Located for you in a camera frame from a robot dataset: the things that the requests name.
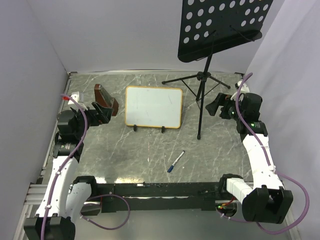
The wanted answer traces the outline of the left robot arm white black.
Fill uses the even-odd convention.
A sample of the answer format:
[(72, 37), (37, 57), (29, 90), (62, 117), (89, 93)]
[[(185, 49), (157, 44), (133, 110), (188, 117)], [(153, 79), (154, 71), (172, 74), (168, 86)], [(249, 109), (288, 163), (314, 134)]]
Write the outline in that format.
[(26, 218), (23, 226), (30, 240), (73, 240), (85, 201), (99, 195), (94, 176), (74, 177), (84, 147), (84, 131), (107, 124), (114, 111), (97, 102), (92, 105), (92, 109), (72, 107), (57, 115), (49, 182), (35, 216)]

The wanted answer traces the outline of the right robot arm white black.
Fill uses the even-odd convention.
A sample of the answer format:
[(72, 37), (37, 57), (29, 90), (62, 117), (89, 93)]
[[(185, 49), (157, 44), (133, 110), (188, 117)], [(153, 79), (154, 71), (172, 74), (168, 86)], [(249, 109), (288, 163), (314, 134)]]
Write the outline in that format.
[(223, 199), (234, 196), (241, 203), (247, 222), (281, 224), (293, 202), (293, 194), (284, 188), (275, 173), (268, 131), (259, 120), (262, 97), (255, 93), (242, 93), (241, 97), (239, 106), (236, 106), (231, 95), (219, 93), (205, 107), (211, 116), (220, 109), (222, 119), (236, 121), (236, 130), (247, 152), (253, 177), (253, 186), (249, 186), (239, 175), (223, 174), (218, 193)]

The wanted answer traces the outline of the white whiteboard marker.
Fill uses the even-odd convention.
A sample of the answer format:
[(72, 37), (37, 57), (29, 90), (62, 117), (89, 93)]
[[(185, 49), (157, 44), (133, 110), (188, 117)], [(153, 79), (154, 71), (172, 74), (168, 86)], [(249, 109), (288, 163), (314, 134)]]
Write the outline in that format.
[(175, 159), (175, 161), (171, 164), (171, 165), (173, 165), (174, 167), (175, 167), (175, 165), (179, 162), (179, 160), (182, 158), (182, 156), (185, 154), (185, 150), (183, 150), (182, 152), (181, 152), (181, 154)]

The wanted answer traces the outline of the yellow framed whiteboard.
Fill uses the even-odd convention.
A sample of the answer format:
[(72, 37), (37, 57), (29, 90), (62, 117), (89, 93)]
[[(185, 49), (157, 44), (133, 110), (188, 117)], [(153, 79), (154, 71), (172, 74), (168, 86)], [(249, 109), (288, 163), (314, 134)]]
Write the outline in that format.
[(182, 108), (180, 88), (128, 86), (125, 90), (124, 122), (127, 126), (178, 129)]

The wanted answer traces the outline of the blue marker cap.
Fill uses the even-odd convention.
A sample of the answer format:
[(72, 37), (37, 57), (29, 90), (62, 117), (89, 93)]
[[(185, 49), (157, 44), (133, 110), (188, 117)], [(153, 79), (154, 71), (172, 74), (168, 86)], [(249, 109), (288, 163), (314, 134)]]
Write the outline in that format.
[(167, 172), (168, 172), (168, 173), (171, 173), (173, 169), (174, 169), (174, 165), (171, 165), (171, 166), (169, 167), (169, 169), (167, 170)]

